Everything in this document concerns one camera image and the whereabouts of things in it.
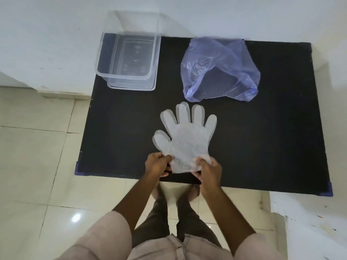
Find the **clear plastic storage container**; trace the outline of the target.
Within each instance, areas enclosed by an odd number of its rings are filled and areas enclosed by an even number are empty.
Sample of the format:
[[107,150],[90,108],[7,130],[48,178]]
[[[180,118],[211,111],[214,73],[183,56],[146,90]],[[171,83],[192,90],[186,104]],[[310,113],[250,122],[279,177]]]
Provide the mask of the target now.
[[159,35],[157,12],[108,11],[95,71],[105,80],[148,80],[156,66]]

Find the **translucent blue plastic bag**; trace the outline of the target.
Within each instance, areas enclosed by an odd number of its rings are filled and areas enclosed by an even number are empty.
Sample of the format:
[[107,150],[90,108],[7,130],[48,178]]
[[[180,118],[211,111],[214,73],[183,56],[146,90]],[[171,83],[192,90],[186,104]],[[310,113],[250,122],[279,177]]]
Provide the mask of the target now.
[[180,65],[189,102],[229,97],[251,101],[261,78],[243,39],[193,38]]

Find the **person's right foot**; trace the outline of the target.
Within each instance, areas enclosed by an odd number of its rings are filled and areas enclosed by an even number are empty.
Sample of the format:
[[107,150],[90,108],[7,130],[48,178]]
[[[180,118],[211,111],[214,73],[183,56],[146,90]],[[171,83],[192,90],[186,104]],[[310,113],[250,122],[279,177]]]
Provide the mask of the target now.
[[200,187],[199,184],[189,185],[176,201],[176,206],[179,207],[182,203],[190,203],[198,198],[200,196]]

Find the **beige shirt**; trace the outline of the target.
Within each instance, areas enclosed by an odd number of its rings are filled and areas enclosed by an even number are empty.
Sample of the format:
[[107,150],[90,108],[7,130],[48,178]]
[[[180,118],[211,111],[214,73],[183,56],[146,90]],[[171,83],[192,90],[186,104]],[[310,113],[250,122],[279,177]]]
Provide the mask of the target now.
[[284,260],[262,234],[252,234],[235,256],[210,241],[185,234],[184,241],[169,235],[148,240],[132,249],[126,219],[111,211],[101,217],[71,247],[55,260]]

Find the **person's left hand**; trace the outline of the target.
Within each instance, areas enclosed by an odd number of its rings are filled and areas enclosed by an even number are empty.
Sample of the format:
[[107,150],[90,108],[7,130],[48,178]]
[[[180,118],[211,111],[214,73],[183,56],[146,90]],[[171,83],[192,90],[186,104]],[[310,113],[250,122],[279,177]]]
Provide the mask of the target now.
[[145,174],[159,178],[166,177],[172,172],[170,162],[160,161],[161,155],[164,154],[162,152],[157,152],[148,155],[145,161]]

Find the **person's left forearm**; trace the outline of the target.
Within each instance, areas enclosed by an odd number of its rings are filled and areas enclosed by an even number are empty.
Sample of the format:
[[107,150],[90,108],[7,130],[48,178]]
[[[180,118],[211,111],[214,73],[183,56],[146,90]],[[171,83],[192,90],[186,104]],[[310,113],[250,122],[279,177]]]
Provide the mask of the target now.
[[131,233],[143,213],[150,196],[156,200],[162,196],[162,190],[158,187],[162,173],[146,171],[144,176],[131,188],[123,199],[115,206],[113,211],[121,214],[127,221]]

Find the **clear plastic disposable glove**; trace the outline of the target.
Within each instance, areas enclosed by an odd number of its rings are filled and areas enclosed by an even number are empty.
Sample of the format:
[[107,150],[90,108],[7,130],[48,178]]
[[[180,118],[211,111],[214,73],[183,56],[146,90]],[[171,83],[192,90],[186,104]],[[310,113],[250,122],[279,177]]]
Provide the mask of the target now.
[[198,157],[212,163],[208,148],[217,125],[216,115],[210,115],[205,121],[203,106],[190,108],[187,102],[181,102],[176,105],[176,114],[167,109],[160,118],[167,133],[157,130],[152,139],[159,151],[172,156],[170,167],[173,174],[200,171]]

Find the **dark brown trousers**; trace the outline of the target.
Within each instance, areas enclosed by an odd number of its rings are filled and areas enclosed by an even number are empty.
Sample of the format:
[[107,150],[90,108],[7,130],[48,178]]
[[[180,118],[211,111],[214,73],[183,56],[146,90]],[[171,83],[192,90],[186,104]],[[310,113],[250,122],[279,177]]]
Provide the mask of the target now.
[[[177,207],[178,220],[176,225],[177,237],[184,241],[185,235],[198,236],[208,240],[214,245],[222,248],[214,232],[204,223],[198,214],[192,209],[190,203],[185,202]],[[161,239],[170,235],[168,225],[168,205],[166,196],[162,190],[162,196],[155,200],[154,205],[147,218],[132,235],[132,247],[136,247],[148,240]]]

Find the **person's right forearm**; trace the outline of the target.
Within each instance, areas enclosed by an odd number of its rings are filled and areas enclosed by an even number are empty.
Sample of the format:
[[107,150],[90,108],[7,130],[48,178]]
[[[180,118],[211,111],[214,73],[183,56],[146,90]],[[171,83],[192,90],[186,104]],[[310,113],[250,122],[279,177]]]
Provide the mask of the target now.
[[249,236],[255,234],[223,189],[216,183],[202,182],[201,192],[233,256]]

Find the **person's right hand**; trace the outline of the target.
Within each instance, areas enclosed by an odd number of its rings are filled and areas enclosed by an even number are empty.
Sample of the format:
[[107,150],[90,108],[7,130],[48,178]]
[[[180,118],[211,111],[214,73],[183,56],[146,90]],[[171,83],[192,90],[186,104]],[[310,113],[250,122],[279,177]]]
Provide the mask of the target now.
[[222,175],[222,166],[210,157],[211,163],[207,162],[206,170],[194,171],[192,174],[201,182],[202,186],[220,186],[220,180]]

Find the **clear plastic container lid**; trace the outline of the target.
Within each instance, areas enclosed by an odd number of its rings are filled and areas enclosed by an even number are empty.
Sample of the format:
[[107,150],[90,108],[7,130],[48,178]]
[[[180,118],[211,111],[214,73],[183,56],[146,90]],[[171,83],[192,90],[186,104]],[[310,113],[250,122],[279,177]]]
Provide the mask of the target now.
[[115,38],[107,85],[115,89],[153,91],[161,36],[120,34]]

